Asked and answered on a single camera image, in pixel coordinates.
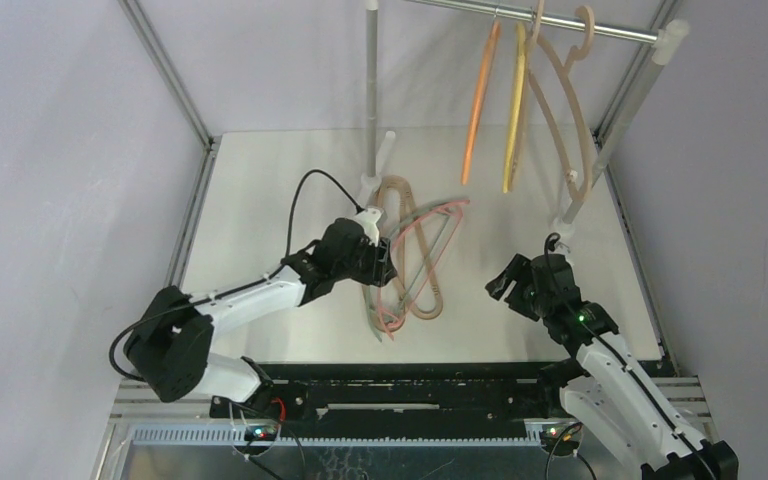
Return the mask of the yellow wire hanger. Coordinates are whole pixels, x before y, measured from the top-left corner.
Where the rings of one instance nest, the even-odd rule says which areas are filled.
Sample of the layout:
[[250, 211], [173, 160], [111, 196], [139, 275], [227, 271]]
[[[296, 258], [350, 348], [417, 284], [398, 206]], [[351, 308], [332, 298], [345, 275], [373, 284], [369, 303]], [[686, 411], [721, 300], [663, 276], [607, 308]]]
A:
[[521, 130], [524, 126], [523, 111], [525, 98], [526, 71], [528, 64], [528, 33], [523, 22], [518, 22], [516, 33], [516, 58], [513, 71], [512, 92], [509, 104], [508, 130], [504, 156], [502, 192], [507, 194], [513, 188], [518, 164]]

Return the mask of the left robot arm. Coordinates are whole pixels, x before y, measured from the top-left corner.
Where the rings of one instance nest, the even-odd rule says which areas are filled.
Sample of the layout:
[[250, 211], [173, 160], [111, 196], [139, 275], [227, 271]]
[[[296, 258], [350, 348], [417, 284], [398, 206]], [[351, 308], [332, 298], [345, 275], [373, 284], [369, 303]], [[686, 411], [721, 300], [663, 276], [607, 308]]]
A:
[[226, 290], [197, 296], [177, 286], [160, 290], [143, 316], [112, 342], [160, 401], [190, 394], [225, 398], [250, 417], [265, 414], [273, 381], [252, 359], [215, 351], [217, 339], [275, 312], [306, 305], [351, 280], [382, 287], [397, 275], [390, 241], [379, 232], [377, 207], [338, 218], [319, 240], [285, 256], [276, 270]]

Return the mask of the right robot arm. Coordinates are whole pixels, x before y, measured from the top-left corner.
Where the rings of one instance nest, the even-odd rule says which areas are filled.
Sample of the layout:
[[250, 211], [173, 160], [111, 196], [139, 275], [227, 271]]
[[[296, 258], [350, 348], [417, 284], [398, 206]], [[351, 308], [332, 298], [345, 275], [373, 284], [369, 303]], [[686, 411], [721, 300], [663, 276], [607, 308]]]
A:
[[737, 478], [735, 451], [723, 440], [709, 440], [670, 403], [609, 313], [582, 298], [563, 255], [517, 254], [485, 289], [542, 323], [569, 355], [540, 372], [544, 412], [574, 417], [642, 479]]

